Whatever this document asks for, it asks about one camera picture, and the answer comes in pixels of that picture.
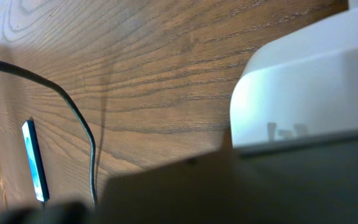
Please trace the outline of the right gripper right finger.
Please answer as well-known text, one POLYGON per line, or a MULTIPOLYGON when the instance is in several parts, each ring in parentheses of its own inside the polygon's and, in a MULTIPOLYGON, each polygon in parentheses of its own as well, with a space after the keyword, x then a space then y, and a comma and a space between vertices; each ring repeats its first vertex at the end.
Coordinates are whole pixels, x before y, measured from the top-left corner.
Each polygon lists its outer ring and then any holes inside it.
POLYGON ((358 223, 358 132, 217 151, 110 179, 97 223, 358 223))

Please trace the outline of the blue screen Galaxy smartphone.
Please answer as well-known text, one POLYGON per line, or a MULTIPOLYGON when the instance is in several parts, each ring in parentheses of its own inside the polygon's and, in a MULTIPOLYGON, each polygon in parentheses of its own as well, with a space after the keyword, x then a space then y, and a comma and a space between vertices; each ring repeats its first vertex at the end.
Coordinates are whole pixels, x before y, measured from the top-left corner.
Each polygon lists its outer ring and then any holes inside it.
POLYGON ((21 129, 29 162, 32 183, 34 186, 35 197, 38 201, 45 203, 50 199, 50 196, 34 122, 32 120, 25 121, 21 129))

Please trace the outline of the white power strip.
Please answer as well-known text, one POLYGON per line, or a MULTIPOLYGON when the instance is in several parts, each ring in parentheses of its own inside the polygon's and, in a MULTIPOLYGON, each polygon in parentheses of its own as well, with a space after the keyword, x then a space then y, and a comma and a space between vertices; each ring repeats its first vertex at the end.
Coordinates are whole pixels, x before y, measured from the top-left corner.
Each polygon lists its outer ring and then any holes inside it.
POLYGON ((235 148, 358 130, 358 1, 251 56, 231 97, 235 148))

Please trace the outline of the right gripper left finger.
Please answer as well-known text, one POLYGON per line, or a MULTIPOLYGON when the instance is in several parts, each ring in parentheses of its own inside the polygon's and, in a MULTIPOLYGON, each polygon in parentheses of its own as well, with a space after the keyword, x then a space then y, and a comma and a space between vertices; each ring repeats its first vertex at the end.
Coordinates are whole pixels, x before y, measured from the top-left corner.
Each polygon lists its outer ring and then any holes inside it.
POLYGON ((79 202, 42 208, 23 208, 0 213, 0 224, 84 224, 89 223, 89 210, 79 202))

